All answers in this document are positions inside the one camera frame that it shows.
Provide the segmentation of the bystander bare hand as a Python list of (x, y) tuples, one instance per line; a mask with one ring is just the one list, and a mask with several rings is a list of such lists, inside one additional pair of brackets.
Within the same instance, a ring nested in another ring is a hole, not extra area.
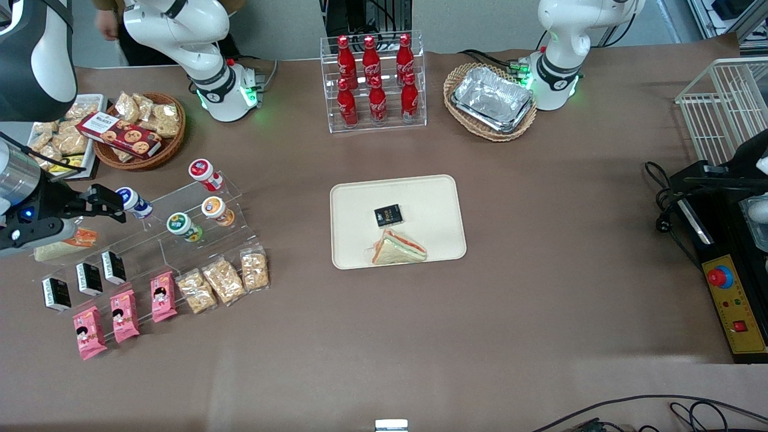
[(119, 38), (118, 17), (113, 10), (96, 11), (94, 25), (106, 41), (117, 41)]

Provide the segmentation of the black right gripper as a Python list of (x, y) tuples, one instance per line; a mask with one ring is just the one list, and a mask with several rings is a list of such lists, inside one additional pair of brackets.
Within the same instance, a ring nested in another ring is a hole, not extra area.
[(122, 196), (101, 184), (89, 187), (89, 203), (80, 192), (62, 182), (41, 180), (26, 199), (11, 205), (2, 223), (3, 242), (56, 241), (55, 237), (72, 233), (75, 218), (96, 215), (126, 223)]

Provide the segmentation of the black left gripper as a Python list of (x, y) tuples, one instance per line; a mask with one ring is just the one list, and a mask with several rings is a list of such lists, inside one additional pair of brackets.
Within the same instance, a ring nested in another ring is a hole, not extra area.
[(766, 179), (767, 129), (744, 142), (733, 156), (733, 174), (741, 178)]

